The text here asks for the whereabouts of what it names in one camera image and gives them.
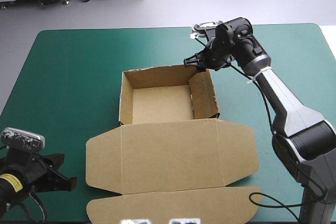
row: open cardboard box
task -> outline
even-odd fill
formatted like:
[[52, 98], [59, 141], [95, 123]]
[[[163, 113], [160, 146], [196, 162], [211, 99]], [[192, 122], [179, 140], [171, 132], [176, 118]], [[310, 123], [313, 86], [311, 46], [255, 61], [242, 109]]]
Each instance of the open cardboard box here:
[[129, 70], [122, 75], [121, 124], [218, 118], [209, 70], [183, 65]]
[[208, 71], [172, 66], [124, 72], [120, 99], [124, 125], [93, 137], [86, 149], [87, 184], [122, 196], [88, 203], [92, 223], [250, 220], [258, 207], [248, 196], [259, 188], [226, 185], [258, 170], [254, 131], [209, 119], [217, 116]]

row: cardboard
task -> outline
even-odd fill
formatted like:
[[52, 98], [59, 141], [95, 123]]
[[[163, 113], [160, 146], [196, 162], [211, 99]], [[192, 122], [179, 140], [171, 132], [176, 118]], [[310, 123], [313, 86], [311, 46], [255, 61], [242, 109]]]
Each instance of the cardboard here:
[[172, 218], [200, 218], [202, 224], [243, 224], [258, 207], [248, 195], [257, 187], [222, 187], [170, 193], [145, 193], [92, 200], [87, 213], [94, 224], [119, 224], [123, 219], [150, 219], [168, 224]]
[[259, 168], [253, 129], [218, 119], [123, 125], [86, 150], [87, 184], [123, 195], [223, 187]]
[[121, 124], [218, 118], [209, 70], [183, 65], [125, 71], [122, 76]]
[[226, 186], [258, 170], [254, 131], [218, 116], [209, 71], [181, 65], [124, 72], [122, 125], [86, 146], [87, 184], [122, 196], [89, 202], [91, 222], [250, 220], [258, 207], [248, 196], [259, 188]]

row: box flap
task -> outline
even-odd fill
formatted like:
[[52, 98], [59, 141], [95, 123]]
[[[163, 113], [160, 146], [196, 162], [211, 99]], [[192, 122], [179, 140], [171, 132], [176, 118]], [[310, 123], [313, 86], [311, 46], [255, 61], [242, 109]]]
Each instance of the box flap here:
[[121, 93], [119, 102], [119, 122], [132, 124], [133, 117], [133, 87], [122, 73]]
[[224, 186], [216, 121], [122, 127], [123, 194]]
[[219, 107], [210, 71], [197, 73], [189, 79], [195, 119], [218, 118]]
[[[257, 187], [222, 187], [171, 193], [124, 195], [92, 200], [87, 214], [93, 224], [118, 224], [123, 219], [151, 219], [168, 224], [172, 218], [200, 218], [203, 224], [244, 224], [257, 212], [248, 196]], [[254, 200], [261, 202], [256, 195]]]
[[255, 132], [251, 127], [216, 120], [226, 184], [259, 170]]
[[184, 65], [152, 67], [124, 72], [134, 89], [188, 85], [188, 79], [196, 73], [196, 68], [185, 68]]
[[222, 187], [257, 169], [253, 130], [218, 119], [124, 125], [87, 143], [88, 184], [122, 194]]
[[86, 183], [122, 193], [121, 127], [86, 143]]

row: robotic arm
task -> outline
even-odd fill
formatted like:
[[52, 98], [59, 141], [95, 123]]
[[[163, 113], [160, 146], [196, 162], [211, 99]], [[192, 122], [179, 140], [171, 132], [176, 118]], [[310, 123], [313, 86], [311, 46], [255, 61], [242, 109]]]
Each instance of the robotic arm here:
[[208, 43], [185, 59], [184, 65], [217, 71], [236, 60], [257, 82], [276, 114], [273, 149], [304, 187], [300, 221], [330, 223], [336, 205], [336, 130], [320, 112], [304, 106], [273, 72], [271, 58], [254, 37], [247, 19], [197, 24], [193, 30], [191, 38], [206, 37]]

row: gray floor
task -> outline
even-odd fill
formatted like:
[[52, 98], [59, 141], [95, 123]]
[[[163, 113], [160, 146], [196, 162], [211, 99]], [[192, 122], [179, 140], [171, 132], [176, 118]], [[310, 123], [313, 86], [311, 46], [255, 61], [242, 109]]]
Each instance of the gray floor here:
[[19, 1], [0, 11], [0, 112], [42, 30], [190, 26], [237, 16], [253, 24], [336, 25], [335, 13], [336, 0], [72, 0], [70, 6]]

